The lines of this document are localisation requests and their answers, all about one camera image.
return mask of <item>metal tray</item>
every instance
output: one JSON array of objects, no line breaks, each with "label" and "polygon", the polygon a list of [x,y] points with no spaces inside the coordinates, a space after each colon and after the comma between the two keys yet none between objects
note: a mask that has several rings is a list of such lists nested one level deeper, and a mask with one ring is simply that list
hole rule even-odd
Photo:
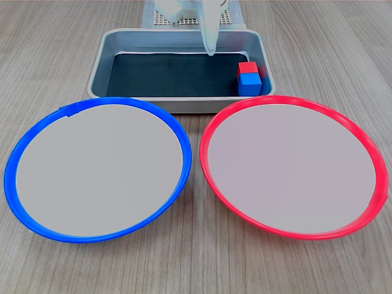
[{"label": "metal tray", "polygon": [[[102,38],[88,83],[92,98],[105,97],[115,56],[119,54],[205,54],[197,29],[114,29]],[[241,53],[255,61],[263,72],[262,95],[273,95],[275,84],[265,56],[262,39],[249,29],[221,29],[216,54]],[[132,97],[151,102],[170,113],[217,113],[249,97]]]}]

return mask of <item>red rim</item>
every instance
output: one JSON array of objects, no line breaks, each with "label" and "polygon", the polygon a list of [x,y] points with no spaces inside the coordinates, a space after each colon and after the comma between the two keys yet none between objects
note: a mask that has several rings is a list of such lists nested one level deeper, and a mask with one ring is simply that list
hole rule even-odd
[{"label": "red rim", "polygon": [[[222,194],[222,192],[217,187],[214,179],[211,175],[208,165],[208,147],[209,142],[218,128],[218,126],[229,116],[232,114],[241,111],[245,108],[258,106],[258,105],[267,105],[267,104],[289,104],[296,105],[300,107],[309,108],[315,110],[317,112],[323,113],[324,115],[329,116],[334,119],[346,129],[348,129],[357,139],[363,144],[363,146],[368,151],[375,168],[375,189],[371,201],[369,202],[369,206],[365,210],[365,212],[357,218],[352,223],[342,227],[338,230],[325,232],[325,233],[317,233],[317,234],[301,234],[301,233],[293,233],[287,232],[283,230],[279,230],[273,227],[269,227],[265,224],[254,220],[253,218],[247,216],[238,210],[235,206],[233,206]],[[215,194],[219,197],[219,199],[235,214],[239,215],[246,221],[251,224],[262,228],[271,233],[275,233],[281,236],[296,238],[296,239],[308,239],[308,240],[323,240],[323,239],[333,239],[342,236],[349,235],[357,230],[360,230],[368,223],[370,223],[381,211],[383,208],[387,198],[388,198],[388,172],[386,170],[385,161],[376,147],[375,143],[372,139],[365,133],[360,127],[358,127],[353,121],[346,118],[344,115],[338,113],[337,111],[326,107],[322,104],[318,104],[316,102],[305,100],[297,97],[290,96],[260,96],[254,97],[246,100],[242,100],[231,104],[229,107],[223,109],[219,112],[213,120],[208,124],[203,136],[202,141],[200,143],[200,163],[202,165],[202,170],[205,175],[205,178],[215,192]]]}]

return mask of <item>stacked cubes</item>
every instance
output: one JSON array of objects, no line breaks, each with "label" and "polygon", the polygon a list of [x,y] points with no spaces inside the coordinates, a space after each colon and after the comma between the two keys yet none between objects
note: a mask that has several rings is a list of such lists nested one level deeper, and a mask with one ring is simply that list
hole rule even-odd
[{"label": "stacked cubes", "polygon": [[256,62],[238,64],[238,92],[240,96],[258,96],[262,90],[262,80],[258,74]]}]

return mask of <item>wood grain surface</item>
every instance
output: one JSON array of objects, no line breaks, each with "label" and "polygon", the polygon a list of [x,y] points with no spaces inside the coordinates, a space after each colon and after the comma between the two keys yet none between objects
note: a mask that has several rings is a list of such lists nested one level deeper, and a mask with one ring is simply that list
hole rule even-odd
[{"label": "wood grain surface", "polygon": [[[277,94],[323,103],[359,124],[392,171],[392,2],[241,2],[261,34]],[[44,116],[87,99],[103,33],[141,25],[142,1],[0,2],[0,174]],[[194,152],[175,204],[147,227],[98,244],[30,232],[0,191],[0,293],[392,293],[392,204],[359,232],[297,241],[230,212],[198,161],[211,116],[177,116]]]}]

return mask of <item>blue cube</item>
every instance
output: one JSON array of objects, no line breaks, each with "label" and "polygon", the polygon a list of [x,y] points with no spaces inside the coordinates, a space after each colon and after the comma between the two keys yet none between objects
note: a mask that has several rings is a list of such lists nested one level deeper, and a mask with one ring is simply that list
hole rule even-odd
[{"label": "blue cube", "polygon": [[262,81],[258,73],[242,73],[238,81],[240,96],[259,96],[262,90]]}]

